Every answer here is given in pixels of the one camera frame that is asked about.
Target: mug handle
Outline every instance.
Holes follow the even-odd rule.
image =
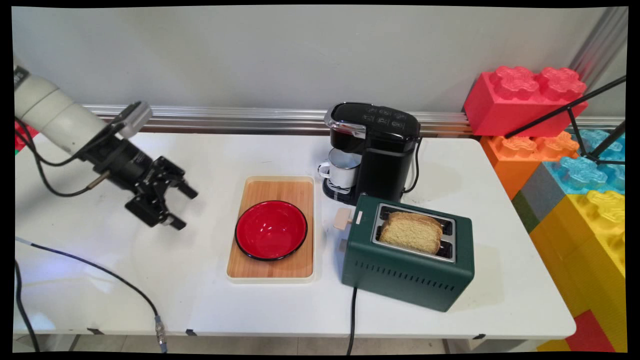
[[[328,171],[327,171],[327,172],[322,172],[322,171],[320,171],[320,169],[321,169],[321,168],[324,168],[324,167],[328,168],[329,166],[331,166],[331,163],[329,163],[329,162],[326,162],[326,163],[322,163],[322,164],[320,164],[320,165],[318,166],[318,174],[319,174],[320,176],[322,176],[322,177],[326,178],[326,179],[329,179],[329,177],[330,177],[330,176],[329,176],[329,172],[328,172]]]

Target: wooden cutting board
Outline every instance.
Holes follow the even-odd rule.
[[[231,239],[227,275],[232,282],[307,282],[314,272],[314,180],[309,176],[252,176],[244,183],[238,218],[263,201],[281,200],[294,204],[307,218],[307,237],[290,256],[276,261],[249,258]]]

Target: toaster lever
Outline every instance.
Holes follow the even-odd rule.
[[[351,210],[348,208],[340,208],[338,212],[335,214],[335,219],[333,220],[333,227],[344,231],[347,228],[347,225],[350,224],[353,220],[351,219]]]

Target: green toaster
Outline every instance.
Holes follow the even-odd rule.
[[[390,213],[427,215],[442,226],[440,250],[428,254],[378,241]],[[342,283],[447,311],[474,278],[471,219],[362,194],[344,255]]]

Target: bread slice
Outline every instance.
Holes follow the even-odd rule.
[[[380,241],[428,254],[440,250],[442,226],[434,218],[416,213],[395,212],[382,225]]]

